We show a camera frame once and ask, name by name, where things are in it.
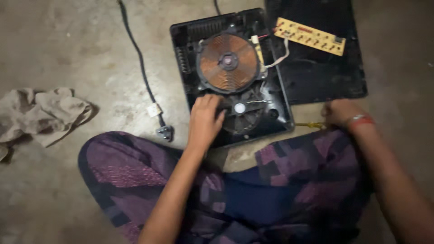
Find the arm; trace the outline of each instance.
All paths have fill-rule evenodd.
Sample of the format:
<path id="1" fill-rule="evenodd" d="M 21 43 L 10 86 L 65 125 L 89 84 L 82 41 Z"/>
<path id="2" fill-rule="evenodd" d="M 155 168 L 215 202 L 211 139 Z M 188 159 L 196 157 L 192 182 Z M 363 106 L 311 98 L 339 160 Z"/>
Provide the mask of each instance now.
<path id="1" fill-rule="evenodd" d="M 191 110 L 187 147 L 140 233 L 139 244 L 176 241 L 193 180 L 223 124 L 224 112 L 217 119 L 215 116 L 220 101 L 217 95 L 205 95 L 196 100 Z"/>
<path id="2" fill-rule="evenodd" d="M 374 182 L 375 194 L 395 236 L 407 244 L 434 243 L 434 208 L 398 163 L 374 124 L 351 126 L 356 115 L 366 114 L 353 102 L 327 103 L 327 122 L 349 127 L 363 152 Z"/>

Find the black power cord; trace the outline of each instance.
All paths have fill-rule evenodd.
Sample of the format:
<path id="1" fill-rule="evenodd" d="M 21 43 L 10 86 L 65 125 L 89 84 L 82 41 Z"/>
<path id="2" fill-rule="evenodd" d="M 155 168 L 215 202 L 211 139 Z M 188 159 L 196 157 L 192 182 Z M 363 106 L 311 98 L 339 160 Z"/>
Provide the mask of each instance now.
<path id="1" fill-rule="evenodd" d="M 145 62 L 143 61 L 143 54 L 141 53 L 140 48 L 137 46 L 137 43 L 134 40 L 134 37 L 133 37 L 131 30 L 130 30 L 130 26 L 128 24 L 128 16 L 127 16 L 127 10 L 125 8 L 125 4 L 122 2 L 122 0 L 118 0 L 118 4 L 121 8 L 122 20 L 124 22 L 125 29 L 127 30 L 128 36 L 130 37 L 130 40 L 133 43 L 133 45 L 137 51 L 138 58 L 140 60 L 141 74 L 143 76 L 143 80 L 145 82 L 146 89 L 148 90 L 149 97 L 151 98 L 152 103 L 156 103 L 154 95 L 152 94 L 151 88 L 149 87 L 148 79 L 146 78 Z M 161 128 L 157 130 L 157 134 L 160 135 L 161 137 L 163 137 L 164 139 L 171 141 L 172 137 L 173 137 L 173 128 L 170 125 L 166 125 L 166 123 L 164 122 L 162 113 L 158 114 L 158 120 L 160 122 Z"/>
<path id="2" fill-rule="evenodd" d="M 217 0 L 214 0 L 214 7 L 216 7 L 217 14 L 221 15 L 220 8 L 218 7 Z"/>

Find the circuit board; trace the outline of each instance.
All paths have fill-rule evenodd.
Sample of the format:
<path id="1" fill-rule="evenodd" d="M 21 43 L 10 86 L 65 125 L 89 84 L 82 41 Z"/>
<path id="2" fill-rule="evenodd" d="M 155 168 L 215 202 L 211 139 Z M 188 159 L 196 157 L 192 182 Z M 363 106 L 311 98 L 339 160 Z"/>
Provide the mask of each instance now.
<path id="1" fill-rule="evenodd" d="M 313 47 L 338 56 L 344 54 L 345 38 L 311 28 L 284 18 L 278 18 L 275 36 L 285 38 L 288 35 L 290 41 Z"/>

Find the bracelet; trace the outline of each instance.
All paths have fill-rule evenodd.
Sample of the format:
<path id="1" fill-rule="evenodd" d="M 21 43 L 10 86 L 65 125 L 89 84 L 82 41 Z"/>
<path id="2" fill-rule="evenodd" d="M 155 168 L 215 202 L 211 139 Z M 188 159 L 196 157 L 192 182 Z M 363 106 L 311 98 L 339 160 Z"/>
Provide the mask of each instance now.
<path id="1" fill-rule="evenodd" d="M 375 124 L 371 116 L 367 114 L 359 114 L 352 118 L 349 118 L 345 123 L 349 131 L 354 131 L 354 129 L 361 124 Z"/>

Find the concrete floor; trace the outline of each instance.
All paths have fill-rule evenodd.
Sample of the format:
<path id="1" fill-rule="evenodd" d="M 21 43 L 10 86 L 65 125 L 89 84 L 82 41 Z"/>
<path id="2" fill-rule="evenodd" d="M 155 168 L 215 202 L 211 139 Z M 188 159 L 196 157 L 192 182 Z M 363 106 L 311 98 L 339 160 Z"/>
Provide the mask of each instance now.
<path id="1" fill-rule="evenodd" d="M 126 0 L 132 31 L 145 54 L 148 79 L 176 129 L 173 146 L 187 138 L 188 109 L 169 26 L 215 15 L 211 0 Z M 223 13 L 262 7 L 262 0 L 220 0 Z M 434 19 L 430 0 L 355 0 L 355 17 L 371 111 L 428 196 L 434 197 Z M 99 114 L 50 148 L 16 146 L 0 165 L 0 243 L 126 243 L 93 201 L 79 175 L 80 147 L 94 135 L 122 130 L 159 141 L 149 118 L 149 96 L 137 55 L 115 0 L 0 0 L 0 96 L 14 88 L 75 89 Z M 294 106 L 299 122 L 318 121 L 321 104 Z M 252 154 L 273 140 L 311 132 L 297 128 L 231 149 L 224 169 L 254 165 Z M 375 201 L 361 221 L 359 243 L 394 243 Z"/>

